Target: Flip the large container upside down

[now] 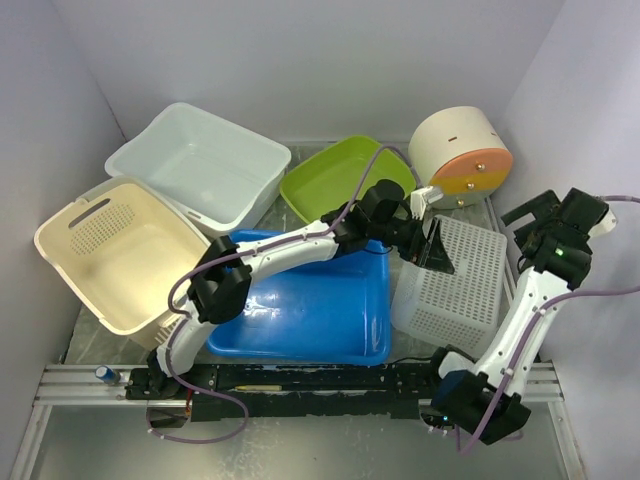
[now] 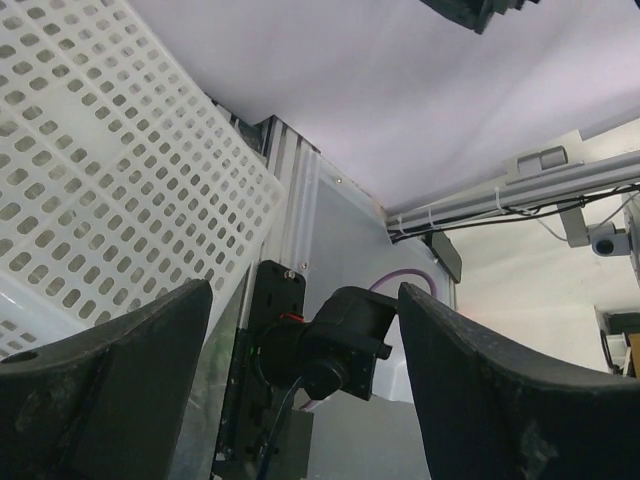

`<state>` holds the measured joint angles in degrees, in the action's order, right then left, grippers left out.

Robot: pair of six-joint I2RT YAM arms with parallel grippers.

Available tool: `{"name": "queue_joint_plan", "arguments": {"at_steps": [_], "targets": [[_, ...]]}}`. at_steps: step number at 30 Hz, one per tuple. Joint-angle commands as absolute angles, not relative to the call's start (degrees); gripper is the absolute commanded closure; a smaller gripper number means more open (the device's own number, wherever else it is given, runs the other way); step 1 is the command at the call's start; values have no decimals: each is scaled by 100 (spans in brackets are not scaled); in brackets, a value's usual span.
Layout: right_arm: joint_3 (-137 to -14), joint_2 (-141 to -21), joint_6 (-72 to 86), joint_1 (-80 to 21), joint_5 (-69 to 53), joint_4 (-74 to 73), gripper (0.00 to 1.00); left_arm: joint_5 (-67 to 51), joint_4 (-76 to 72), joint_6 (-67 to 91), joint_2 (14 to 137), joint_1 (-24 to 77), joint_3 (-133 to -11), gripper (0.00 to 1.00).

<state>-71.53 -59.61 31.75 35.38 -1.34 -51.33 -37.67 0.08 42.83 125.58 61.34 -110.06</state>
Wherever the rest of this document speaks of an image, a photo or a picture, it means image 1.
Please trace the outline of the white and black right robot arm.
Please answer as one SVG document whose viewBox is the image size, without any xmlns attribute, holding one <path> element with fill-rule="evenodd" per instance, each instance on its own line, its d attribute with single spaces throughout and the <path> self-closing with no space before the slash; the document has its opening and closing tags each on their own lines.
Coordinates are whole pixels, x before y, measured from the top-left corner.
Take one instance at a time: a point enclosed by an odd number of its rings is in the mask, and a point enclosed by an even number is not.
<svg viewBox="0 0 640 480">
<path fill-rule="evenodd" d="M 431 406 L 469 442 L 491 445 L 518 432 L 531 411 L 522 403 L 535 357 L 564 297 L 586 279 L 592 262 L 588 241 L 595 227 L 611 220 L 601 198 L 573 188 L 564 198 L 548 190 L 505 213 L 517 228 L 514 240 L 523 263 L 506 317 L 481 357 L 440 347 L 424 374 Z"/>
</svg>

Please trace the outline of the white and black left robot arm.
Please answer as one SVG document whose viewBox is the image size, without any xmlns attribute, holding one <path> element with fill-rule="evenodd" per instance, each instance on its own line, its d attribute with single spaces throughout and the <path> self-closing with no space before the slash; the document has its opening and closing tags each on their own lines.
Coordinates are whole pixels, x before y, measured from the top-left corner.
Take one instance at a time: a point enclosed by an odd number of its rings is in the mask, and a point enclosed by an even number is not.
<svg viewBox="0 0 640 480">
<path fill-rule="evenodd" d="M 165 399 L 181 395 L 186 373 L 209 335 L 241 314 L 252 285 L 281 272 L 351 255 L 378 241 L 414 266 L 454 273 L 440 221 L 424 220 L 429 200 L 441 195 L 439 188 L 426 187 L 406 196 L 399 184 L 383 179 L 361 199 L 298 230 L 264 241 L 235 243 L 227 236 L 215 240 L 169 290 L 174 295 L 183 283 L 189 285 L 185 305 L 169 307 L 178 314 L 178 323 L 147 359 L 150 386 Z"/>
</svg>

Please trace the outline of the blue plastic tub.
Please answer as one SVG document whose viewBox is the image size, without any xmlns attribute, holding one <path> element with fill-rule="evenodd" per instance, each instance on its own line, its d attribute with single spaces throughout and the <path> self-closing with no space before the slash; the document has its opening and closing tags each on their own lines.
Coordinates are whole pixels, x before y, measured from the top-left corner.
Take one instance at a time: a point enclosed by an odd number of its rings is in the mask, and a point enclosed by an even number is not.
<svg viewBox="0 0 640 480">
<path fill-rule="evenodd" d="M 378 241 L 251 286 L 243 312 L 216 328 L 214 355 L 376 366 L 391 350 L 389 253 Z"/>
</svg>

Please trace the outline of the white perforated plastic basket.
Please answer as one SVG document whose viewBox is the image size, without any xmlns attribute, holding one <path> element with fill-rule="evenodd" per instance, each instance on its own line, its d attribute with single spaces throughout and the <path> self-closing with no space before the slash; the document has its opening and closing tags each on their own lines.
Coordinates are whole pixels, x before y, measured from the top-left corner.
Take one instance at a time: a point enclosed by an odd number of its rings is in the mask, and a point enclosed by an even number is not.
<svg viewBox="0 0 640 480">
<path fill-rule="evenodd" d="M 449 217 L 436 218 L 454 272 L 406 263 L 396 286 L 391 322 L 413 338 L 441 347 L 452 345 L 477 358 L 498 330 L 507 239 Z"/>
</svg>

